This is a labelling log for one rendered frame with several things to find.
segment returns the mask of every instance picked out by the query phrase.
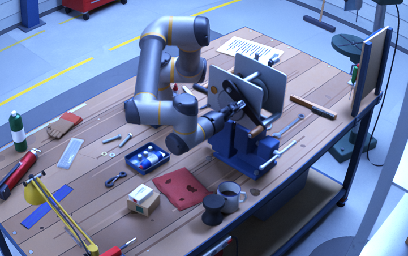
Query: drill press table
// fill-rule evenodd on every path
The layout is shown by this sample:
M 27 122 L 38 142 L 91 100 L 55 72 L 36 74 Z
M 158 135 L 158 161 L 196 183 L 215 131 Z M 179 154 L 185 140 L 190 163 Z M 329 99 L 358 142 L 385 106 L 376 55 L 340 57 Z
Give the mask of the drill press table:
M 267 220 L 262 230 L 274 234 L 275 238 L 263 239 L 265 248 L 251 246 L 256 249 L 255 254 L 248 249 L 245 250 L 250 247 L 250 240 L 244 241 L 245 238 L 241 234 L 240 254 L 270 255 L 276 251 L 276 254 L 280 255 L 310 230 L 338 201 L 343 203 L 347 198 L 360 159 L 361 142 L 364 141 L 374 106 L 379 102 L 381 95 L 370 93 L 360 105 L 359 116 L 353 118 L 350 115 L 350 86 L 346 83 L 350 79 L 349 74 L 248 28 L 220 37 L 212 41 L 210 46 L 203 48 L 202 57 L 207 59 L 208 66 L 213 64 L 226 70 L 234 66 L 234 57 L 216 52 L 216 49 L 232 36 L 285 51 L 281 56 L 281 62 L 274 67 L 287 75 L 284 112 L 267 134 L 272 135 L 273 132 L 281 130 L 299 113 L 306 116 L 283 134 L 280 149 L 293 139 L 297 141 L 297 145 L 277 159 L 278 164 L 257 181 L 251 180 L 213 157 L 213 150 L 207 142 L 181 156 L 172 155 L 169 162 L 145 176 L 130 168 L 124 161 L 126 154 L 147 142 L 167 149 L 165 138 L 171 132 L 171 127 L 167 126 L 154 129 L 147 125 L 126 123 L 123 102 L 133 96 L 135 77 L 87 100 L 86 105 L 74 112 L 84 121 L 61 139 L 52 139 L 45 129 L 27 138 L 28 147 L 39 148 L 42 153 L 25 175 L 25 179 L 29 174 L 45 170 L 46 176 L 41 180 L 51 192 L 57 191 L 63 184 L 72 187 L 74 190 L 61 201 L 61 205 L 91 236 L 99 246 L 100 253 L 137 237 L 135 244 L 122 251 L 125 255 L 197 255 L 225 234 L 231 231 L 240 233 L 237 229 L 234 230 L 237 226 L 238 229 L 241 229 L 240 227 L 250 229 L 250 223 L 256 223 L 249 219 L 251 215 L 259 209 L 270 207 L 271 204 L 268 203 L 275 202 L 278 193 L 284 191 L 297 177 L 307 171 L 333 144 L 350 131 L 356 122 L 361 122 L 358 142 L 345 182 L 339 184 L 310 169 L 305 188 L 272 217 L 278 218 L 280 215 L 280 219 L 287 225 L 274 231 L 265 231 L 269 223 Z M 204 94 L 197 91 L 194 94 L 199 106 L 207 103 Z M 312 114 L 311 110 L 291 102 L 289 100 L 291 94 L 337 112 L 337 119 L 331 121 Z M 200 110 L 199 114 L 207 111 L 208 108 Z M 118 147 L 117 142 L 101 143 L 103 139 L 119 133 L 123 136 L 133 133 L 134 137 L 122 148 Z M 57 161 L 73 137 L 84 139 L 84 144 L 71 168 L 59 169 L 56 167 Z M 114 152 L 116 156 L 102 156 L 103 151 Z M 13 148 L 0 152 L 0 179 L 23 155 L 24 153 L 17 153 Z M 182 167 L 186 167 L 210 191 L 216 191 L 218 184 L 223 181 L 239 183 L 242 191 L 248 193 L 247 201 L 240 204 L 237 212 L 225 215 L 223 223 L 216 227 L 202 223 L 204 207 L 201 204 L 178 211 L 163 194 L 160 205 L 150 217 L 128 210 L 126 199 L 134 188 L 144 183 L 159 192 L 152 179 Z M 106 188 L 104 182 L 120 171 L 125 171 L 127 177 L 118 180 L 113 187 Z M 0 227 L 13 244 L 17 244 L 18 249 L 26 255 L 30 255 L 29 251 L 33 251 L 33 255 L 82 255 L 84 250 L 65 232 L 63 223 L 53 211 L 29 230 L 20 225 L 20 222 L 37 208 L 24 200 L 22 188 L 22 185 L 18 184 L 7 201 L 0 200 Z M 253 191 L 257 190 L 259 195 L 253 196 Z M 255 229 L 261 230 L 261 227 L 254 227 L 253 230 Z

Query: blue container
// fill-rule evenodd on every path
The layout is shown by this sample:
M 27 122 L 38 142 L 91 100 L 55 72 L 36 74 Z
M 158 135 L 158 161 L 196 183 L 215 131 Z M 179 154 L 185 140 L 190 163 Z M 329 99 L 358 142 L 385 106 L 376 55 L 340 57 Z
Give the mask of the blue container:
M 153 151 L 148 152 L 148 147 L 149 146 L 153 147 Z M 139 168 L 139 165 L 140 165 L 140 163 L 142 161 L 144 161 L 148 157 L 148 156 L 145 157 L 142 154 L 144 151 L 148 152 L 148 156 L 150 156 L 152 154 L 156 154 L 156 153 L 158 153 L 160 151 L 163 152 L 165 154 L 165 156 L 159 162 L 157 162 L 156 164 L 150 166 L 149 168 L 147 168 L 145 170 L 142 170 L 142 169 Z M 142 159 L 138 159 L 138 154 L 142 155 Z M 163 165 L 165 162 L 169 161 L 169 159 L 170 159 L 170 154 L 167 151 L 163 150 L 162 148 L 158 147 L 153 142 L 149 142 L 149 143 L 143 145 L 142 147 L 136 149 L 135 151 L 129 153 L 128 155 L 124 156 L 125 162 L 142 175 L 146 175 L 147 173 L 152 172 L 156 168 Z

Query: yellow desk lamp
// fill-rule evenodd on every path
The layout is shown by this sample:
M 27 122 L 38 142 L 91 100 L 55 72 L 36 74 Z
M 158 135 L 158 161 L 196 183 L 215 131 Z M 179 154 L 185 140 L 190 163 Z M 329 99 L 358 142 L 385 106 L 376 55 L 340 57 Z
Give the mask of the yellow desk lamp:
M 63 207 L 58 203 L 54 198 L 52 193 L 47 189 L 47 187 L 41 182 L 40 177 L 45 176 L 46 173 L 42 171 L 37 175 L 30 174 L 28 180 L 23 182 L 24 185 L 24 197 L 27 203 L 32 205 L 39 205 L 47 202 L 52 210 L 57 214 L 57 216 L 65 224 L 66 228 L 79 239 L 79 241 L 84 245 L 85 251 L 88 256 L 99 256 L 100 252 L 98 246 L 87 236 L 87 234 L 80 228 L 80 226 L 69 216 L 69 214 L 63 209 Z M 70 224 L 73 224 L 75 228 L 87 239 L 90 243 L 89 245 L 85 244 L 84 241 L 77 234 L 74 227 Z

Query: green bottle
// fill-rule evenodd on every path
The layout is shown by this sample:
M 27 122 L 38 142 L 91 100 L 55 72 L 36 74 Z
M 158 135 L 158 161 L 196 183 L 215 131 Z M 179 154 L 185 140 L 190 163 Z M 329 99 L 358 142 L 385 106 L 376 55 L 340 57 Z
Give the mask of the green bottle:
M 14 142 L 14 148 L 18 152 L 24 152 L 27 150 L 27 139 L 25 137 L 24 125 L 22 124 L 22 118 L 13 110 L 10 115 L 10 128 L 12 141 Z

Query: lamp arm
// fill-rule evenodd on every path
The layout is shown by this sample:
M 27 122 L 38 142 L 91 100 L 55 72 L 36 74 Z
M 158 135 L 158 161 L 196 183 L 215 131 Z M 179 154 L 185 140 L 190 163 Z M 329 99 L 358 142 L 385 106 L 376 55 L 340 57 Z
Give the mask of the lamp arm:
M 82 229 L 80 229 L 80 227 L 75 223 L 75 221 L 68 215 L 68 213 L 65 211 L 65 209 L 63 209 L 63 207 L 57 202 L 57 200 L 55 199 L 55 197 L 50 193 L 50 191 L 47 189 L 47 187 L 41 182 L 40 178 L 34 178 L 32 179 L 33 185 L 35 186 L 35 188 L 40 192 L 41 196 L 46 199 L 46 202 L 49 204 L 49 206 L 52 208 L 52 210 L 54 210 L 54 212 L 57 214 L 57 216 L 60 217 L 60 219 L 62 220 L 62 222 L 67 226 L 67 228 L 73 232 L 73 234 L 75 236 L 78 237 L 78 239 L 80 240 L 80 242 L 85 246 L 85 252 L 88 255 L 92 255 L 89 250 L 88 250 L 88 245 L 84 243 L 84 241 L 82 241 L 82 239 L 80 238 L 80 236 L 77 234 L 76 230 L 74 230 L 74 227 L 69 223 L 68 219 L 66 219 L 66 217 L 63 215 L 63 213 L 61 211 L 63 211 L 65 213 L 65 215 L 69 218 L 69 220 L 71 220 L 71 222 L 73 223 L 73 225 L 79 230 L 79 232 L 81 232 L 82 235 L 84 235 L 84 237 L 93 245 L 95 245 L 91 239 L 88 238 L 88 236 L 82 231 Z

